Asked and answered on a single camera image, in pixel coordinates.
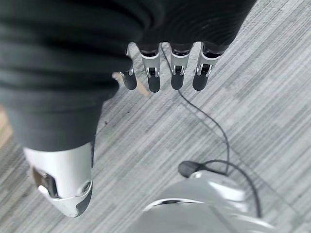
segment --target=robotic finger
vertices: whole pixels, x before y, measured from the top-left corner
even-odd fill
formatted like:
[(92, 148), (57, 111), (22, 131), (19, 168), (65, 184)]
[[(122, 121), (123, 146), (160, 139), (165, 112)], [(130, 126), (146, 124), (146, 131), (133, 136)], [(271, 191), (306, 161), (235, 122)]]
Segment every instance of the robotic finger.
[(205, 88), (208, 77), (221, 55), (222, 53), (210, 52), (207, 49), (206, 44), (201, 42), (201, 50), (198, 56), (196, 72), (192, 83), (195, 90), (201, 91)]
[(179, 90), (183, 86), (184, 74), (188, 65), (190, 51), (193, 43), (190, 44), (171, 44), (171, 69), (172, 69), (172, 88)]
[(142, 63), (148, 78), (149, 89), (156, 93), (160, 90), (160, 44), (138, 45), (141, 53)]
[[(126, 55), (130, 57), (129, 48), (126, 49)], [(120, 72), (120, 74), (127, 89), (134, 90), (137, 87), (133, 65), (131, 65), (128, 71)]]

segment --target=silver metal part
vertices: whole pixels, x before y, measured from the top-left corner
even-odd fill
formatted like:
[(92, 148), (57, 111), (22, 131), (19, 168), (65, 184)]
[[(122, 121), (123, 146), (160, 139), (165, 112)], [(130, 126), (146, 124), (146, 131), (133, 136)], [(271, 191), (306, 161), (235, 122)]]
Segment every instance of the silver metal part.
[(85, 211), (92, 193), (92, 146), (87, 143), (64, 151), (24, 148), (39, 191), (69, 217)]
[(190, 53), (187, 55), (179, 56), (174, 54), (173, 51), (171, 50), (171, 67), (173, 75), (176, 74), (176, 66), (181, 66), (180, 75), (184, 75), (188, 65), (189, 56)]
[(150, 68), (155, 68), (155, 77), (160, 75), (160, 53), (158, 52), (156, 56), (148, 57), (141, 55), (142, 63), (144, 64), (147, 77), (151, 77)]
[[(126, 48), (126, 56), (128, 56), (129, 58), (131, 58), (131, 54), (130, 54), (130, 52), (129, 52), (129, 48), (128, 48), (128, 47)], [(133, 65), (131, 65), (131, 68), (128, 70), (128, 74), (129, 74), (130, 76), (132, 76), (132, 75), (134, 74), (134, 67), (133, 67)]]
[(190, 178), (204, 177), (219, 195), (242, 212), (247, 212), (245, 192), (232, 179), (213, 172), (197, 171)]
[(204, 47), (204, 44), (201, 43), (201, 50), (200, 50), (200, 54), (198, 56), (198, 62), (196, 65), (196, 73), (197, 75), (200, 76), (202, 73), (203, 65), (206, 64), (206, 65), (209, 65), (208, 71), (206, 72), (206, 75), (205, 75), (206, 77), (208, 77), (221, 56), (218, 56), (216, 58), (206, 57), (203, 54), (203, 47)]
[(134, 68), (133, 65), (131, 66), (131, 68), (128, 70), (128, 75), (132, 76), (134, 74)]
[[(144, 210), (129, 233), (276, 233), (273, 226), (243, 213), (225, 200), (211, 184), (219, 178), (199, 171), (190, 179), (168, 187)], [(233, 199), (240, 188), (224, 180)]]

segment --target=gray carpet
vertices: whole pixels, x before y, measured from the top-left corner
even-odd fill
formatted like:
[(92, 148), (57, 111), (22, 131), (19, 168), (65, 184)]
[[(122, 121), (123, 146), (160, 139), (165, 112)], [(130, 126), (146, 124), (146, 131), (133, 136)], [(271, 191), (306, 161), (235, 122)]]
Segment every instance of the gray carpet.
[[(264, 219), (281, 233), (311, 232), (310, 0), (258, 1), (201, 92), (191, 85), (198, 50), (182, 93), (228, 134), (232, 161), (259, 189)], [(137, 48), (132, 55), (147, 87)], [(1, 149), (0, 232), (125, 233), (153, 197), (181, 179), (179, 162), (225, 158), (221, 132), (172, 90), (161, 59), (161, 91), (145, 97), (121, 84), (104, 104), (93, 197), (81, 217), (62, 216), (40, 196), (13, 139)], [(247, 190), (254, 214), (246, 181), (231, 176)]]

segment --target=black cable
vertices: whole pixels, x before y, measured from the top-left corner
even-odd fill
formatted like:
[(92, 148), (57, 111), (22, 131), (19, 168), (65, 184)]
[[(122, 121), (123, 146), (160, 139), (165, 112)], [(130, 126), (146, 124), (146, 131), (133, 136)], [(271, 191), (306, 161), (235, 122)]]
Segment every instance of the black cable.
[[(163, 52), (163, 55), (165, 57), (165, 60), (166, 60), (166, 63), (167, 65), (169, 66), (170, 68), (170, 72), (171, 74), (172, 73), (172, 69), (171, 69), (171, 66), (170, 66), (170, 62), (164, 52), (164, 49), (163, 49), (163, 45), (161, 44), (161, 50)], [(227, 161), (228, 163), (230, 162), (230, 145), (229, 145), (229, 141), (228, 141), (228, 137), (227, 135), (225, 134), (225, 131), (222, 129), (222, 127), (220, 126), (220, 124), (218, 124), (218, 122), (216, 120), (214, 120), (214, 118), (212, 118), (210, 115), (208, 115), (206, 112), (204, 112), (203, 110), (201, 110), (199, 107), (195, 106), (193, 103), (191, 103), (189, 100), (186, 99), (186, 97), (184, 97), (184, 95), (180, 92), (180, 90), (178, 90), (178, 93), (179, 95), (188, 103), (190, 104), (192, 107), (194, 107), (196, 110), (200, 111), (201, 113), (203, 113), (208, 119), (210, 119), (211, 121), (213, 121), (217, 127), (221, 130), (221, 132), (223, 133), (223, 136), (224, 136), (224, 139), (225, 139), (225, 144), (226, 144), (226, 150), (227, 150)], [(226, 168), (225, 168), (225, 175), (228, 175), (228, 170), (229, 170), (229, 164), (227, 164)]]
[[(163, 52), (163, 55), (164, 55), (165, 60), (167, 62), (167, 65), (170, 68), (170, 72), (172, 73), (170, 62), (169, 62), (169, 60), (168, 60), (168, 58), (167, 58), (167, 56), (166, 56), (166, 54), (164, 52), (162, 44), (161, 44), (161, 50)], [(229, 145), (229, 141), (228, 141), (226, 133), (224, 132), (224, 130), (222, 129), (222, 127), (218, 124), (218, 122), (216, 120), (214, 120), (211, 116), (209, 116), (207, 113), (205, 113), (199, 107), (197, 107), (193, 103), (191, 103), (186, 97), (184, 97), (184, 95), (180, 92), (180, 90), (178, 90), (178, 93), (189, 105), (191, 105), (192, 107), (194, 107), (195, 109), (197, 109), (198, 111), (203, 113), (207, 118), (209, 118), (211, 121), (213, 121), (217, 125), (217, 127), (221, 130), (221, 132), (224, 135), (225, 143), (226, 143), (226, 146), (227, 146), (227, 160), (215, 159), (215, 160), (206, 161), (206, 162), (204, 162), (202, 164), (201, 163), (197, 163), (197, 162), (193, 162), (193, 161), (183, 161), (179, 165), (179, 167), (178, 167), (178, 170), (179, 170), (180, 174), (188, 178), (192, 173), (194, 173), (196, 171), (207, 170), (207, 171), (211, 171), (211, 172), (215, 172), (215, 173), (218, 173), (218, 174), (221, 174), (221, 175), (228, 176), (229, 166), (233, 167), (234, 169), (239, 171), (246, 178), (249, 186), (251, 187), (253, 195), (254, 195), (254, 199), (255, 199), (255, 206), (256, 206), (257, 217), (261, 218), (262, 217), (262, 211), (261, 211), (261, 204), (260, 204), (260, 198), (259, 198), (259, 195), (258, 195), (258, 191), (257, 191), (253, 181), (246, 174), (246, 172), (243, 171), (239, 166), (237, 166), (237, 165), (235, 165), (235, 164), (230, 162), (230, 145)], [(207, 164), (211, 164), (211, 163), (226, 164), (225, 172), (216, 171), (216, 170), (213, 170), (213, 169), (207, 167)]]

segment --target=black wire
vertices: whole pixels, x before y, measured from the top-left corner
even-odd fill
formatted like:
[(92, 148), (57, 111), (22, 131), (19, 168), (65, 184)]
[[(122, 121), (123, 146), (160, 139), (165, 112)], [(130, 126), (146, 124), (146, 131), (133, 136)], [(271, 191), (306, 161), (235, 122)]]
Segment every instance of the black wire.
[[(164, 49), (163, 49), (163, 46), (161, 44), (161, 50), (163, 52), (163, 55), (165, 57), (165, 60), (166, 60), (166, 63), (167, 65), (169, 66), (170, 68), (170, 72), (171, 74), (172, 73), (172, 70), (171, 70), (171, 66), (170, 66), (170, 62), (164, 52)], [(201, 113), (203, 113), (208, 119), (210, 119), (211, 121), (213, 121), (217, 127), (221, 130), (221, 132), (223, 133), (224, 135), (224, 139), (225, 139), (225, 143), (226, 143), (226, 146), (227, 146), (227, 160), (220, 160), (220, 159), (214, 159), (214, 160), (209, 160), (209, 161), (206, 161), (204, 163), (202, 163), (201, 165), (203, 165), (205, 167), (205, 170), (208, 170), (208, 171), (212, 171), (212, 172), (216, 172), (218, 174), (222, 174), (222, 175), (225, 175), (225, 176), (228, 176), (228, 170), (229, 170), (229, 166), (233, 167), (234, 169), (236, 169), (237, 171), (239, 171), (247, 180), (249, 186), (251, 187), (252, 189), (252, 192), (253, 192), (253, 195), (254, 195), (254, 199), (255, 199), (255, 205), (256, 205), (256, 212), (257, 212), (257, 217), (261, 218), (262, 217), (262, 211), (261, 211), (261, 204), (260, 204), (260, 198), (259, 198), (259, 195), (258, 195), (258, 191), (253, 183), (253, 181), (250, 179), (250, 177), (246, 174), (246, 172), (244, 172), (239, 166), (233, 164), (230, 162), (230, 145), (229, 145), (229, 141), (228, 141), (228, 138), (227, 138), (227, 135), (226, 133), (224, 132), (224, 130), (222, 129), (222, 127), (218, 124), (218, 122), (216, 120), (214, 120), (211, 116), (209, 116), (207, 113), (205, 113), (203, 110), (201, 110), (199, 107), (195, 106), (193, 103), (191, 103), (186, 97), (184, 97), (184, 95), (180, 92), (180, 90), (178, 90), (178, 93), (179, 95), (188, 103), (190, 104), (192, 107), (194, 107), (195, 109), (197, 109), (198, 111), (200, 111)], [(221, 171), (215, 171), (209, 167), (207, 167), (206, 165), (207, 164), (211, 164), (211, 163), (222, 163), (222, 164), (226, 164), (226, 169), (225, 169), (225, 172), (221, 172)]]
[[(164, 52), (164, 49), (163, 49), (163, 45), (161, 44), (161, 50), (163, 52), (163, 55), (165, 57), (165, 60), (166, 60), (166, 63), (167, 65), (169, 66), (170, 68), (170, 72), (171, 74), (172, 73), (172, 69), (171, 69), (171, 66), (170, 66), (170, 62), (169, 60), (167, 59), (167, 56)], [(210, 119), (211, 121), (213, 121), (217, 127), (221, 130), (221, 132), (223, 133), (223, 136), (224, 136), (224, 139), (225, 139), (225, 144), (226, 144), (226, 150), (227, 150), (227, 161), (228, 163), (230, 162), (230, 145), (229, 145), (229, 141), (228, 141), (228, 137), (227, 135), (225, 134), (224, 130), (222, 129), (222, 127), (220, 126), (220, 124), (218, 124), (217, 121), (214, 120), (214, 118), (212, 118), (210, 115), (208, 115), (206, 112), (204, 112), (203, 110), (201, 110), (199, 107), (195, 106), (193, 103), (191, 103), (189, 100), (186, 99), (186, 97), (184, 97), (184, 95), (180, 92), (180, 90), (178, 90), (178, 93), (179, 95), (188, 103), (190, 104), (192, 107), (194, 107), (195, 109), (197, 109), (198, 111), (200, 111), (201, 113), (203, 113), (208, 119)], [(227, 176), (228, 175), (228, 171), (229, 171), (229, 164), (227, 164), (226, 168), (225, 168), (225, 175)]]

